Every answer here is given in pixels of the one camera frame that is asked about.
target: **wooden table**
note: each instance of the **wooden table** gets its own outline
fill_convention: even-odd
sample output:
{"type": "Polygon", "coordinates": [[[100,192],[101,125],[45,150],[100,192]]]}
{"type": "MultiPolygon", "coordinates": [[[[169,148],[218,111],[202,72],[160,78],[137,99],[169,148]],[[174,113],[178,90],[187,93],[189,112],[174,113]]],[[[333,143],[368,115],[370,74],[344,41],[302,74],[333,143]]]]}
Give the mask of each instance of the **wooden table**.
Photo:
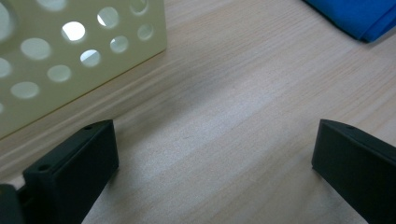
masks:
{"type": "Polygon", "coordinates": [[[168,49],[0,141],[0,180],[114,119],[120,170],[84,223],[365,223],[311,169],[320,119],[396,145],[396,35],[303,1],[165,0],[168,49]]]}

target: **black plastic part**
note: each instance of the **black plastic part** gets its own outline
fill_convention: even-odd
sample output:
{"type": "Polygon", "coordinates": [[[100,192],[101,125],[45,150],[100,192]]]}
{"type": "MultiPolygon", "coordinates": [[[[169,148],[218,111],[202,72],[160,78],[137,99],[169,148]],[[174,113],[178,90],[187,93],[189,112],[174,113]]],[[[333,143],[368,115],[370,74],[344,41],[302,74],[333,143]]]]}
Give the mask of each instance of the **black plastic part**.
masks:
{"type": "Polygon", "coordinates": [[[313,169],[369,223],[396,223],[396,148],[344,123],[323,119],[313,169]]]}
{"type": "Polygon", "coordinates": [[[17,191],[11,185],[0,185],[0,224],[24,224],[17,191]]]}
{"type": "MultiPolygon", "coordinates": [[[[118,167],[112,120],[89,125],[23,171],[21,206],[13,211],[22,210],[28,224],[81,223],[118,167]]],[[[15,192],[12,198],[15,203],[15,192]]]]}

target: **white hole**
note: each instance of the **white hole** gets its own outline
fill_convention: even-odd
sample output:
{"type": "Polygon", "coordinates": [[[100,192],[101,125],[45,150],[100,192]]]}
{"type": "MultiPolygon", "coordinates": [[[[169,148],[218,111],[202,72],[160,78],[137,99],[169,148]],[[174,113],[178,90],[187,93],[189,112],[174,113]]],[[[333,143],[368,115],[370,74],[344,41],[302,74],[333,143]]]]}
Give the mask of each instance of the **white hole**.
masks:
{"type": "Polygon", "coordinates": [[[100,62],[100,53],[96,49],[89,49],[79,57],[81,62],[87,67],[94,67],[100,62]]]}
{"type": "Polygon", "coordinates": [[[11,93],[21,99],[30,99],[38,95],[39,88],[33,82],[20,82],[11,88],[11,93]]]}
{"type": "Polygon", "coordinates": [[[54,82],[64,82],[72,76],[72,71],[66,65],[56,65],[49,69],[47,76],[54,82]]]}
{"type": "Polygon", "coordinates": [[[0,77],[6,77],[11,73],[11,65],[6,60],[0,58],[0,77]]]}
{"type": "Polygon", "coordinates": [[[154,29],[152,28],[152,25],[144,24],[139,27],[137,30],[137,36],[141,40],[148,40],[152,37],[152,34],[154,33],[154,29]]]}
{"type": "Polygon", "coordinates": [[[33,60],[43,60],[50,56],[50,45],[40,38],[31,38],[21,44],[22,52],[33,60]]]}
{"type": "Polygon", "coordinates": [[[112,28],[119,23],[119,13],[113,7],[105,7],[99,11],[97,19],[105,27],[112,28]]]}
{"type": "Polygon", "coordinates": [[[0,2],[0,41],[11,35],[15,24],[8,12],[8,9],[0,2]]]}
{"type": "Polygon", "coordinates": [[[80,40],[85,35],[85,27],[77,21],[70,21],[62,27],[62,35],[67,40],[80,40]]]}
{"type": "Polygon", "coordinates": [[[117,36],[110,42],[110,47],[115,53],[122,53],[128,49],[128,39],[125,36],[117,36]]]}
{"type": "Polygon", "coordinates": [[[37,3],[49,11],[59,11],[66,6],[65,0],[36,0],[37,3]]]}
{"type": "Polygon", "coordinates": [[[131,10],[138,16],[145,14],[148,7],[148,0],[131,0],[131,10]]]}

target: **folded blue towel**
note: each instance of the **folded blue towel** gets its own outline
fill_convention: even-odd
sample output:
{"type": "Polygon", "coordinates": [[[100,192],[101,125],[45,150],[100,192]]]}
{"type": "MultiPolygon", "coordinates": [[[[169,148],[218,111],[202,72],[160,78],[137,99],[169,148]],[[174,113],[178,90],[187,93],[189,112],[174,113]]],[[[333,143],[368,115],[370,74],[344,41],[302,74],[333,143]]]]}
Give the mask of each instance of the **folded blue towel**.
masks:
{"type": "Polygon", "coordinates": [[[373,42],[396,25],[396,0],[305,0],[353,37],[373,42]]]}

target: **beige plastic basket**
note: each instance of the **beige plastic basket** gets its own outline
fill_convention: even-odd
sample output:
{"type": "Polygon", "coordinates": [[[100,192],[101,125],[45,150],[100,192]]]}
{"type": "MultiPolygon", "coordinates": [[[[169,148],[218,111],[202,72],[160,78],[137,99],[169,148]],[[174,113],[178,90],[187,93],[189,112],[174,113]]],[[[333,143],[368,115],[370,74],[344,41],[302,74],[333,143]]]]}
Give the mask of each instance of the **beige plastic basket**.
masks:
{"type": "Polygon", "coordinates": [[[0,0],[0,138],[165,48],[163,0],[0,0]]]}

